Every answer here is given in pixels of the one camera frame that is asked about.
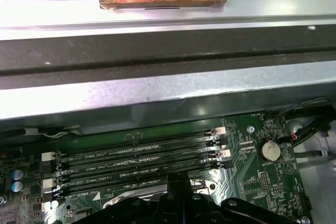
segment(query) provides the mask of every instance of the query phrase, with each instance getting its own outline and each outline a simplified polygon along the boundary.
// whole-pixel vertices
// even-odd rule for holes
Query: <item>metal rail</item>
[[[336,24],[336,0],[228,0],[224,8],[102,10],[97,0],[0,0],[0,40]]]

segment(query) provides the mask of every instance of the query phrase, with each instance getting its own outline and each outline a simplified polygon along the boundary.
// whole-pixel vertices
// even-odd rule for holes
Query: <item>red wire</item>
[[[296,136],[294,133],[291,133],[290,136],[292,137],[293,140],[297,140],[298,136]]]

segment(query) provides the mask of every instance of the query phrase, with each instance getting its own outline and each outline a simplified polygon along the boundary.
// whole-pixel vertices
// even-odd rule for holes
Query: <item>green circuit board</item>
[[[165,185],[169,172],[212,181],[218,204],[238,197],[311,219],[291,144],[278,144],[281,155],[274,162],[260,154],[262,143],[283,135],[265,113],[255,113],[10,146],[0,153],[0,192],[7,200],[0,224],[73,223],[123,193]],[[230,165],[217,167],[220,161]]]

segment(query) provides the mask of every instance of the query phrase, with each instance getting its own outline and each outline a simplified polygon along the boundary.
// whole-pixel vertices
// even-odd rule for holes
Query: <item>black cable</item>
[[[304,128],[298,130],[298,132],[295,133],[298,139],[293,142],[293,147],[302,144],[304,141],[316,134],[320,130],[321,126],[330,124],[334,120],[336,120],[336,113],[335,111],[332,111],[327,115],[320,116]]]
[[[309,152],[298,152],[295,153],[296,158],[308,158],[308,157],[323,157],[322,151],[309,151]],[[333,152],[328,152],[328,159],[336,159],[336,154]]]
[[[291,132],[286,128],[286,124],[283,126],[283,124],[281,123],[280,120],[283,119],[283,117],[285,116],[285,114],[287,114],[289,111],[292,111],[294,109],[298,109],[298,108],[304,108],[305,106],[308,105],[316,105],[316,104],[323,104],[325,105],[327,104],[331,104],[333,102],[333,100],[330,97],[316,97],[316,98],[312,98],[312,99],[307,99],[304,100],[302,102],[298,102],[296,104],[293,104],[283,110],[281,110],[276,117],[274,118],[274,122],[275,124],[278,125],[278,127],[280,129],[282,129],[284,132],[287,132],[289,135],[291,134]]]
[[[316,118],[333,110],[332,105],[312,105],[304,108],[293,109],[284,115],[286,121],[296,118]]]
[[[296,158],[307,158],[307,157],[322,157],[321,151],[310,151],[310,152],[295,152]]]

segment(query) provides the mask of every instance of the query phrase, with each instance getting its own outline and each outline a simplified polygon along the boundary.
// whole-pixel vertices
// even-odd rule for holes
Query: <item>screw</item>
[[[139,200],[135,200],[133,203],[132,203],[133,206],[138,206],[140,205],[140,201]]]
[[[300,219],[300,223],[301,224],[310,224],[310,219],[306,216],[303,216],[301,219]]]
[[[252,134],[255,131],[255,128],[253,126],[247,127],[247,132]]]
[[[195,200],[199,200],[199,199],[201,199],[202,197],[201,197],[201,195],[199,195],[199,194],[194,194],[193,195],[193,199],[195,199]]]
[[[4,204],[6,202],[5,197],[0,196],[0,205]]]
[[[234,200],[229,200],[228,204],[229,204],[230,206],[232,206],[232,207],[235,207],[235,206],[238,205],[238,203],[237,203],[236,201],[234,201]]]
[[[167,199],[174,199],[175,197],[174,197],[174,195],[172,195],[172,194],[168,194],[167,195]]]

